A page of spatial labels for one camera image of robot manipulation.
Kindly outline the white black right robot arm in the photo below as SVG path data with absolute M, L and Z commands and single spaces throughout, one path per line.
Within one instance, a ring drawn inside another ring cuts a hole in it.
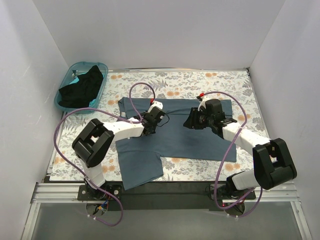
M 270 190 L 297 177 L 297 170 L 287 143 L 281 139 L 269 139 L 241 126 L 235 119 L 227 118 L 218 99 L 198 97 L 198 107 L 193 107 L 184 127 L 194 130 L 210 128 L 211 131 L 249 153 L 253 169 L 235 173 L 226 179 L 220 189 L 232 199 L 245 190 L 261 187 Z

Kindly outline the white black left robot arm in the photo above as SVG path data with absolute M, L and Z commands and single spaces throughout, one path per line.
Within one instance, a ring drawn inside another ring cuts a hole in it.
M 72 148 L 81 163 L 85 173 L 85 182 L 90 186 L 89 194 L 95 200 L 106 196 L 105 178 L 102 161 L 110 145 L 119 140 L 138 138 L 156 132 L 158 123 L 165 116 L 163 104 L 155 101 L 142 113 L 142 121 L 138 117 L 117 122 L 101 122 L 91 120 L 72 143 Z

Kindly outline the blue-grey t shirt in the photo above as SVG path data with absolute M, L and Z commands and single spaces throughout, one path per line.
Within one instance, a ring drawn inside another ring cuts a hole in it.
M 131 137 L 115 143 L 125 190 L 163 176 L 162 157 L 221 161 L 236 161 L 236 146 L 214 134 L 210 128 L 200 130 L 183 126 L 195 99 L 160 99 L 167 117 L 154 134 Z

